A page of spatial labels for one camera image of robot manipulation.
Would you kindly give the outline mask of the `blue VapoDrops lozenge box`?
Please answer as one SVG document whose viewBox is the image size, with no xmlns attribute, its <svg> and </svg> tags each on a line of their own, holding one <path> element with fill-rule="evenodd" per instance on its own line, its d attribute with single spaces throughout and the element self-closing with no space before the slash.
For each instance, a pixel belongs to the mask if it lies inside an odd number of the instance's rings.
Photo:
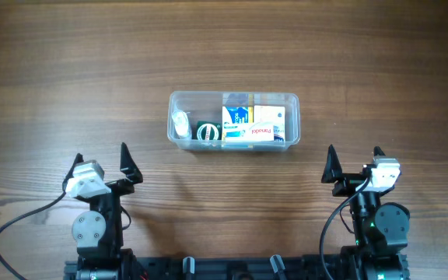
<svg viewBox="0 0 448 280">
<path fill-rule="evenodd" d="M 253 107 L 222 107 L 222 126 L 228 124 L 249 124 L 254 122 Z"/>
</svg>

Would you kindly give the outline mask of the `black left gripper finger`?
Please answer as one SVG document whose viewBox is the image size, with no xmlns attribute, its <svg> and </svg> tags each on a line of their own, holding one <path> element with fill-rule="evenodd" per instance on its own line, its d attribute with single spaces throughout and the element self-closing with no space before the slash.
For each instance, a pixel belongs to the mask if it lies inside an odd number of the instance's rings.
<svg viewBox="0 0 448 280">
<path fill-rule="evenodd" d="M 76 156 L 75 156 L 75 159 L 74 159 L 74 161 L 73 161 L 73 164 L 72 164 L 71 168 L 69 169 L 69 171 L 68 171 L 67 174 L 65 175 L 65 178 L 64 178 L 64 180 L 63 180 L 63 182 L 62 182 L 62 190 L 63 190 L 63 191 L 66 190 L 68 181 L 69 181 L 71 178 L 73 178 L 73 171 L 74 171 L 74 169 L 75 169 L 75 165 L 78 164 L 78 163 L 83 163 L 83 162 L 84 162 L 84 160 L 83 160 L 83 155 L 82 155 L 81 153 L 77 153 Z"/>
<path fill-rule="evenodd" d="M 140 184 L 143 182 L 142 173 L 132 159 L 131 153 L 125 142 L 121 143 L 120 171 L 133 184 Z"/>
</svg>

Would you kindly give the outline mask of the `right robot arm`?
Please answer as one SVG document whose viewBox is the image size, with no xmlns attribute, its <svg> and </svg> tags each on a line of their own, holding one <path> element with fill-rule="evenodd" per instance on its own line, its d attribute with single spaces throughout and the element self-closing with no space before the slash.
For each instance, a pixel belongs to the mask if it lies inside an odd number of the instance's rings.
<svg viewBox="0 0 448 280">
<path fill-rule="evenodd" d="M 397 159 L 386 156 L 378 146 L 373 150 L 373 161 L 360 173 L 345 173 L 334 147 L 328 147 L 321 181 L 333 183 L 332 195 L 345 200 L 327 223 L 348 206 L 355 236 L 354 246 L 341 248 L 333 271 L 327 273 L 329 279 L 410 278 L 407 256 L 401 253 L 408 245 L 410 212 L 398 203 L 381 202 L 400 175 Z"/>
</svg>

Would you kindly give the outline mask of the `green Zam-Buk ointment box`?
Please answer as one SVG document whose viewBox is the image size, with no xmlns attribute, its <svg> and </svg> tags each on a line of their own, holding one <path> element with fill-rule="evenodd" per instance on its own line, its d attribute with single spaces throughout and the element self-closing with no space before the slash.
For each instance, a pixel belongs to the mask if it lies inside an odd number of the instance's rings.
<svg viewBox="0 0 448 280">
<path fill-rule="evenodd" d="M 199 121 L 197 123 L 196 137 L 200 141 L 220 140 L 222 137 L 222 125 L 210 121 Z"/>
</svg>

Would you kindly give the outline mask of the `white calamine lotion bottle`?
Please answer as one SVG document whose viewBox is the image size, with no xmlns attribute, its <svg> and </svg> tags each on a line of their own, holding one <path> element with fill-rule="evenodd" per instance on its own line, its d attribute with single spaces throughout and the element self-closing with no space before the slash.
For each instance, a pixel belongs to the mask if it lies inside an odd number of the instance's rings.
<svg viewBox="0 0 448 280">
<path fill-rule="evenodd" d="M 182 110 L 175 110 L 172 113 L 172 120 L 175 131 L 179 139 L 192 139 L 192 130 L 187 113 Z"/>
</svg>

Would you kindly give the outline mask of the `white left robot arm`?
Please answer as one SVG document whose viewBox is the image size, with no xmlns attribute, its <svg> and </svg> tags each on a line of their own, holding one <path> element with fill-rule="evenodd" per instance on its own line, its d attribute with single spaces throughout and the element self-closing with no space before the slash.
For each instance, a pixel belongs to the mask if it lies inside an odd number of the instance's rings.
<svg viewBox="0 0 448 280">
<path fill-rule="evenodd" d="M 264 258 L 195 259 L 193 257 L 136 257 L 124 247 L 121 197 L 132 194 L 143 181 L 127 145 L 121 145 L 120 170 L 124 177 L 104 182 L 96 160 L 77 154 L 63 182 L 64 190 L 85 202 L 89 210 L 72 223 L 77 261 L 65 265 L 66 279 L 82 280 L 233 280 L 233 279 L 346 279 L 337 254 L 319 257 L 279 255 Z"/>
</svg>

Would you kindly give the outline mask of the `white Panadol caplet box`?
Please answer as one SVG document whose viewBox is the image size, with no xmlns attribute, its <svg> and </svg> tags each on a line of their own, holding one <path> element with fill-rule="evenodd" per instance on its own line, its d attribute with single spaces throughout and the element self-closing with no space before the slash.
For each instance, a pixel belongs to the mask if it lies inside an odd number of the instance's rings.
<svg viewBox="0 0 448 280">
<path fill-rule="evenodd" d="M 271 122 L 224 124 L 222 139 L 227 142 L 269 142 L 274 140 Z"/>
</svg>

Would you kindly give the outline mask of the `white Hansaplast plaster box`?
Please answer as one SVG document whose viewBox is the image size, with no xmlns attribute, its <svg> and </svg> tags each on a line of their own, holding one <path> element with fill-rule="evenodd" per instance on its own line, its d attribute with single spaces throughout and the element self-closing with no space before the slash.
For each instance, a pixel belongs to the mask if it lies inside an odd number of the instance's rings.
<svg viewBox="0 0 448 280">
<path fill-rule="evenodd" d="M 273 124 L 274 140 L 285 141 L 285 108 L 280 106 L 254 106 L 254 121 Z"/>
</svg>

